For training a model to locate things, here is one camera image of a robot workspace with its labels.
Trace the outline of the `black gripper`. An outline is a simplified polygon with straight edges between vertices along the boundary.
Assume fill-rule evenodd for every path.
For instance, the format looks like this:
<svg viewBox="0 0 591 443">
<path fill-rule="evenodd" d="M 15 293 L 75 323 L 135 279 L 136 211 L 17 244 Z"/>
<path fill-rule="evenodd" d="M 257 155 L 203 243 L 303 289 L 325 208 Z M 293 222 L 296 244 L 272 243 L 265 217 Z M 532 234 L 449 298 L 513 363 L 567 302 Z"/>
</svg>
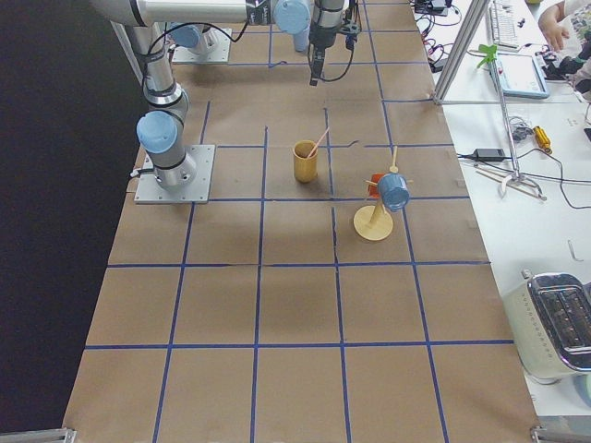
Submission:
<svg viewBox="0 0 591 443">
<path fill-rule="evenodd" d="M 309 45 L 312 50 L 310 56 L 310 80 L 309 85 L 316 87 L 321 81 L 322 68 L 324 66 L 326 50 L 334 45 L 336 35 L 341 28 L 341 20 L 335 24 L 322 25 L 316 19 L 312 19 L 309 31 Z"/>
</svg>

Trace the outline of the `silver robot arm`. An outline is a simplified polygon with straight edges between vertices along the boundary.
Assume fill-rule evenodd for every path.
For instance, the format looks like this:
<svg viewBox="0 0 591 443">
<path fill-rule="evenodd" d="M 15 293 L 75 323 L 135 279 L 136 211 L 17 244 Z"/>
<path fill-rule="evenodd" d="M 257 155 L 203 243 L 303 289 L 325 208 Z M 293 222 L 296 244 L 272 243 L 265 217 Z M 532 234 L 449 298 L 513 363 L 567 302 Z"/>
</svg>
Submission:
<svg viewBox="0 0 591 443">
<path fill-rule="evenodd" d="M 149 111 L 137 124 L 139 142 L 153 167 L 151 186 L 179 199 L 211 179 L 212 156 L 204 148 L 182 142 L 189 109 L 186 92 L 176 82 L 169 61 L 166 34 L 160 25 L 177 22 L 184 28 L 213 25 L 217 21 L 244 25 L 269 24 L 267 1 L 93 1 L 102 16 L 124 28 L 140 69 L 140 83 Z"/>
<path fill-rule="evenodd" d="M 310 70 L 310 86 L 321 82 L 334 82 L 342 79 L 352 64 L 357 35 L 360 32 L 357 19 L 352 20 L 358 11 L 358 3 L 352 1 L 344 8 L 344 1 L 315 1 L 311 8 L 309 1 L 278 1 L 273 8 L 274 23 L 283 32 L 294 38 L 303 39 L 306 31 L 308 45 L 306 55 Z M 345 46 L 350 52 L 344 72 L 336 78 L 323 76 L 326 50 L 331 48 L 336 36 L 345 36 Z"/>
</svg>

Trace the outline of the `person's hand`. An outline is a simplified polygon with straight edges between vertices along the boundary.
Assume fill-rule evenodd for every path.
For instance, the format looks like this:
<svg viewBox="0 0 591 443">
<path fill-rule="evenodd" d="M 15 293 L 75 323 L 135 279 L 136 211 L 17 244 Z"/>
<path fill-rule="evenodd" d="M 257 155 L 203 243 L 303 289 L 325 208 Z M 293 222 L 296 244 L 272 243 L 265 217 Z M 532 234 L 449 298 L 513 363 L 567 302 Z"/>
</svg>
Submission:
<svg viewBox="0 0 591 443">
<path fill-rule="evenodd" d="M 568 29 L 561 25 L 565 18 L 565 2 L 560 1 L 547 7 L 538 19 L 539 29 L 554 51 L 561 51 L 564 42 L 570 38 Z"/>
</svg>

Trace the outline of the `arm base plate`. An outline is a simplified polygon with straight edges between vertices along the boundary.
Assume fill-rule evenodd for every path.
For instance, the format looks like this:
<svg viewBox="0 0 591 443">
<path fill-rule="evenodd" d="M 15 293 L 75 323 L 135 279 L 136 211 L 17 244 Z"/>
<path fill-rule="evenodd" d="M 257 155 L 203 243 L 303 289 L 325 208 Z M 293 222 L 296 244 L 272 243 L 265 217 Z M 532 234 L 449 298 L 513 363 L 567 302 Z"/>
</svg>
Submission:
<svg viewBox="0 0 591 443">
<path fill-rule="evenodd" d="M 209 29 L 200 35 L 194 47 L 175 45 L 172 63 L 176 65 L 221 65 L 229 62 L 231 40 L 224 32 L 231 29 Z"/>
<path fill-rule="evenodd" d="M 186 156 L 174 169 L 156 168 L 146 154 L 134 200 L 138 204 L 207 204 L 215 156 L 214 145 L 185 146 Z"/>
</svg>

